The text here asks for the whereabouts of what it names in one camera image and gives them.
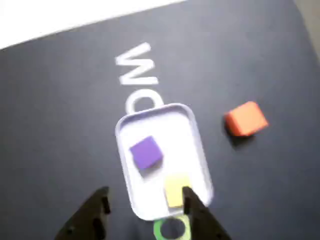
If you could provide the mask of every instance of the white tray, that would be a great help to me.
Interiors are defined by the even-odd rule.
[[[214,190],[192,110],[172,103],[124,116],[115,127],[116,141],[132,210],[141,219],[151,221],[182,214],[169,208],[165,195],[165,177],[187,174],[194,192],[208,206]],[[140,172],[130,147],[153,136],[159,145],[161,164]]]

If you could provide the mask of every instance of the black mat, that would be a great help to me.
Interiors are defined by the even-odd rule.
[[[159,84],[122,86],[132,68],[115,57],[145,42],[145,76]],[[210,209],[235,240],[320,239],[320,68],[290,0],[190,0],[1,50],[2,239],[53,239],[104,185],[109,239],[153,239],[131,210],[114,136],[142,88],[193,109]],[[249,100],[270,127],[233,146],[222,115]]]

